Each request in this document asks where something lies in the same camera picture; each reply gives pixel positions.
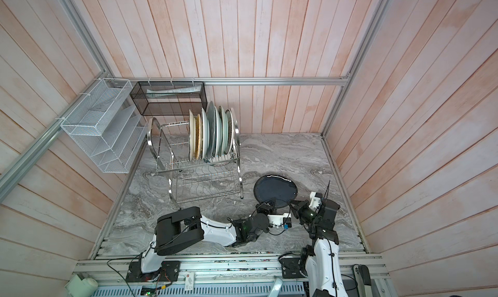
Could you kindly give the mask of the black round plate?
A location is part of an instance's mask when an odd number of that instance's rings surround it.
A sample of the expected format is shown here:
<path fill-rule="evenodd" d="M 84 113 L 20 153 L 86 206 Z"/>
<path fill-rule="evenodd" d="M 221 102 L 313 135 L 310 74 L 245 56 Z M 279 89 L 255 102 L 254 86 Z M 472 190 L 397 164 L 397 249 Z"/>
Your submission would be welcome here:
<path fill-rule="evenodd" d="M 286 207 L 298 196 L 297 185 L 281 175 L 260 177 L 254 185 L 253 192 L 258 202 L 272 202 L 277 209 Z"/>

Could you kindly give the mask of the stainless steel dish rack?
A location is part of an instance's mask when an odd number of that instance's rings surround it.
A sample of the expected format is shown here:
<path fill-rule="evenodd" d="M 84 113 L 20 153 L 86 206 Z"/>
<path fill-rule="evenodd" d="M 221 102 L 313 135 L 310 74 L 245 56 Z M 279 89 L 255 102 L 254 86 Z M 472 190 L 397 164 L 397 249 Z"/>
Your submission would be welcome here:
<path fill-rule="evenodd" d="M 210 165 L 211 157 L 189 159 L 189 120 L 161 124 L 151 118 L 148 126 L 147 143 L 156 161 L 155 173 L 166 178 L 167 194 L 177 208 L 184 203 L 228 195 L 244 197 L 240 139 L 238 152 L 228 153 L 233 161 L 214 167 Z"/>

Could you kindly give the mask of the light blue flower plate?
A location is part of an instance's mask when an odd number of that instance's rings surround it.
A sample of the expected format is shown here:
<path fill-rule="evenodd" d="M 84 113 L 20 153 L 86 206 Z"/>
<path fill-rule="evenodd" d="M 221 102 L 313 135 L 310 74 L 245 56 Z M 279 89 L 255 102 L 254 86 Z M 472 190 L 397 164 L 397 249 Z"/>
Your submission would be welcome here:
<path fill-rule="evenodd" d="M 234 138 L 235 138 L 235 127 L 234 127 L 234 116 L 232 113 L 232 109 L 228 109 L 226 112 L 226 117 L 227 117 L 227 123 L 228 123 L 228 141 L 227 141 L 227 147 L 226 147 L 226 154 L 228 154 L 232 148 L 233 148 L 233 143 L 234 143 Z"/>

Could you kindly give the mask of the white green clover plate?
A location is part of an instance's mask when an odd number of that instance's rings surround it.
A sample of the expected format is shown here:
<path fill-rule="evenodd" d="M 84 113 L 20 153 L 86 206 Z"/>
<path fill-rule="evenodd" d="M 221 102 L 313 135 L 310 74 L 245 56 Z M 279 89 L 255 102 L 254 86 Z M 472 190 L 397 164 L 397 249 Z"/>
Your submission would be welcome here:
<path fill-rule="evenodd" d="M 229 152 L 229 123 L 226 110 L 223 106 L 219 107 L 220 119 L 222 121 L 222 152 L 228 154 Z"/>

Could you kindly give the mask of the large teal plate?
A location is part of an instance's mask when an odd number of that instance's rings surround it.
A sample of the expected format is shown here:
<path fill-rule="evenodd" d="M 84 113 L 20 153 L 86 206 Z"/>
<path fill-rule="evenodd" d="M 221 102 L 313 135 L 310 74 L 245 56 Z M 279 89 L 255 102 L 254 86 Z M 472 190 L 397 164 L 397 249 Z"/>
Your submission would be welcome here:
<path fill-rule="evenodd" d="M 222 123 L 218 108 L 214 102 L 210 101 L 207 107 L 207 119 L 210 124 L 210 157 L 215 158 L 220 155 L 222 144 Z"/>

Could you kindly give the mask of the orange sunburst plate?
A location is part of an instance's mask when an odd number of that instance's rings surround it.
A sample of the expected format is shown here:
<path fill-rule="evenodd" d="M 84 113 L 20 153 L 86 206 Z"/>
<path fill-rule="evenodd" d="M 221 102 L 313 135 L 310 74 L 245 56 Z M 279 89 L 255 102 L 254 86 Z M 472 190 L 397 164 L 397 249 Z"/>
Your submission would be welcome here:
<path fill-rule="evenodd" d="M 232 151 L 234 153 L 237 153 L 238 152 L 238 144 L 239 144 L 239 128 L 238 128 L 238 122 L 236 120 L 236 115 L 235 115 L 235 110 L 233 108 L 230 108 L 232 109 L 232 113 L 233 113 L 233 116 L 234 116 L 234 127 L 235 127 L 235 138 L 234 138 L 234 143 L 233 143 L 233 148 L 232 148 Z"/>
<path fill-rule="evenodd" d="M 202 155 L 207 160 L 210 157 L 210 123 L 206 111 L 202 109 Z"/>

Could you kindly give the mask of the yellow woven coaster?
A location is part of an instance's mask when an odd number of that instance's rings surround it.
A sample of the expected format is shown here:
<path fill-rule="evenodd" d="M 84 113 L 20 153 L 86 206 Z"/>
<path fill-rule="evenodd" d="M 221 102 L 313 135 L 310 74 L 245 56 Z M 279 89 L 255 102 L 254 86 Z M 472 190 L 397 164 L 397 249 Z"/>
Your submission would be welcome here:
<path fill-rule="evenodd" d="M 197 160 L 201 159 L 202 156 L 202 119 L 201 115 L 196 116 L 196 150 L 195 158 Z"/>

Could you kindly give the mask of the cream floral plate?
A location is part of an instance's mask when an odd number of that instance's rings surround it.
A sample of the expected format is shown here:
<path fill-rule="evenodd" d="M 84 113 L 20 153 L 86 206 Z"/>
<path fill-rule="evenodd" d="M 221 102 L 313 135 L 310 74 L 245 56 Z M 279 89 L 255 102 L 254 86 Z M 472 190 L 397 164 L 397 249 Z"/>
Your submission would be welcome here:
<path fill-rule="evenodd" d="M 195 159 L 195 150 L 196 150 L 196 120 L 192 113 L 189 111 L 189 159 Z"/>

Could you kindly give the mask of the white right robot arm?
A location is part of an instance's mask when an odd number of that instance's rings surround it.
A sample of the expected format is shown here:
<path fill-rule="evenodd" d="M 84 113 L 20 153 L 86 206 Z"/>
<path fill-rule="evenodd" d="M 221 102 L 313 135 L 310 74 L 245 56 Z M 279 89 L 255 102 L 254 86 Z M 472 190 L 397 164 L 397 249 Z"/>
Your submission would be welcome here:
<path fill-rule="evenodd" d="M 339 263 L 339 239 L 334 231 L 340 205 L 325 198 L 291 202 L 293 215 L 307 230 L 311 246 L 302 249 L 300 270 L 311 296 L 347 296 Z"/>

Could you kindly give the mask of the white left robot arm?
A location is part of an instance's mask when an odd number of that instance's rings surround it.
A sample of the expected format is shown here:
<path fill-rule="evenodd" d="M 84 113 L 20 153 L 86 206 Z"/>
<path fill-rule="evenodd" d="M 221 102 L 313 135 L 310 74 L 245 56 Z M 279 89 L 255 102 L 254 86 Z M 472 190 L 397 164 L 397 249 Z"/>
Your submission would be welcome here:
<path fill-rule="evenodd" d="M 241 246 L 255 242 L 271 228 L 292 227 L 290 213 L 275 214 L 274 199 L 258 204 L 253 213 L 237 220 L 221 223 L 203 216 L 200 208 L 193 206 L 157 220 L 149 249 L 139 259 L 143 274 L 158 272 L 163 258 L 176 254 L 201 241 L 216 243 L 225 247 Z"/>

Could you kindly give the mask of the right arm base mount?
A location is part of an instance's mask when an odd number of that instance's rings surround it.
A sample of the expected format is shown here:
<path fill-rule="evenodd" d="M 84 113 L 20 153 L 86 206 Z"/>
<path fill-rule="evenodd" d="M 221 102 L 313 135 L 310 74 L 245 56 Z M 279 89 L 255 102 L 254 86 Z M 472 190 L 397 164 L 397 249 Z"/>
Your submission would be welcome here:
<path fill-rule="evenodd" d="M 284 279 L 307 278 L 305 263 L 300 258 L 283 257 L 279 262 Z"/>

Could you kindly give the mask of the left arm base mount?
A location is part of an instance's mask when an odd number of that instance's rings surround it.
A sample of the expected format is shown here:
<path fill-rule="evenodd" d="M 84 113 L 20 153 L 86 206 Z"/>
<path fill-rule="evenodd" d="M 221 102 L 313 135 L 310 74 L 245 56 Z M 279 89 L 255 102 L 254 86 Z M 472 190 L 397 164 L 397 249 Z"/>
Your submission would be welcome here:
<path fill-rule="evenodd" d="M 141 271 L 141 264 L 134 261 L 129 265 L 125 280 L 130 283 L 178 280 L 180 272 L 180 261 L 163 261 L 162 266 L 154 272 L 144 273 Z"/>

